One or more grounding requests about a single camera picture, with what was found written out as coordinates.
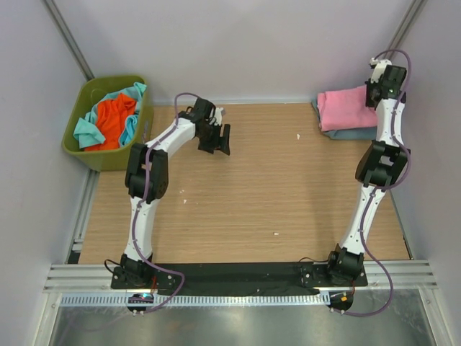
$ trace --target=olive green basket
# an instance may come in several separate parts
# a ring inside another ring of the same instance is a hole
[[[144,79],[139,76],[112,76],[95,78],[83,85],[64,133],[62,142],[64,151],[98,172],[126,170],[131,146],[134,143],[145,143],[151,135],[153,107],[148,88],[141,101],[135,135],[126,146],[114,150],[83,151],[79,148],[79,142],[73,137],[73,130],[79,118],[85,117],[85,114],[106,94],[132,87],[136,81],[145,84]]]

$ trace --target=wooden tabletop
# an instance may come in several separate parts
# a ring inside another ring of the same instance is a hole
[[[169,187],[153,230],[155,262],[324,260],[354,210],[355,169],[369,141],[319,133],[311,104],[226,105],[230,156],[197,150],[198,139],[169,160]],[[155,107],[153,136],[174,117]],[[102,172],[81,264],[120,260],[130,229],[125,172]],[[370,232],[371,251],[407,260],[390,196]]]

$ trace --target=pile of cloth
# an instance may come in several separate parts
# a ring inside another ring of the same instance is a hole
[[[318,127],[331,139],[376,139],[377,116],[365,106],[367,86],[322,92],[312,101]]]
[[[77,122],[73,137],[85,151],[113,150],[127,145],[135,135],[146,85],[111,92]]]

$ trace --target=pink towel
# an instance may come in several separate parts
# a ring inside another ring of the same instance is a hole
[[[318,94],[320,127],[323,132],[377,125],[376,112],[365,107],[367,86]]]

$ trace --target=light blue cloth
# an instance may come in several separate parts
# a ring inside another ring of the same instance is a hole
[[[320,113],[318,111],[317,100],[312,101],[317,121],[320,123]],[[325,136],[331,139],[338,140],[353,140],[353,139],[376,139],[377,127],[373,128],[348,128],[346,130],[331,130],[322,132]]]
[[[118,95],[125,94],[132,99],[136,100],[135,115],[138,115],[141,109],[141,100],[143,99],[144,92],[147,86],[143,83],[135,82],[133,86],[120,90],[118,92],[110,92],[104,96],[98,103],[96,103],[90,112],[85,114],[84,119],[79,119],[75,130],[73,131],[73,137],[79,141],[79,148],[86,148],[87,146],[93,146],[95,144],[104,143],[106,138],[95,126],[98,120],[97,110],[98,104],[106,99],[116,99]]]
[[[122,135],[118,140],[120,147],[126,146],[129,142],[131,142],[131,140],[135,136],[137,124],[138,115],[130,115],[129,117],[127,117],[127,120],[125,120],[125,129],[123,130]]]

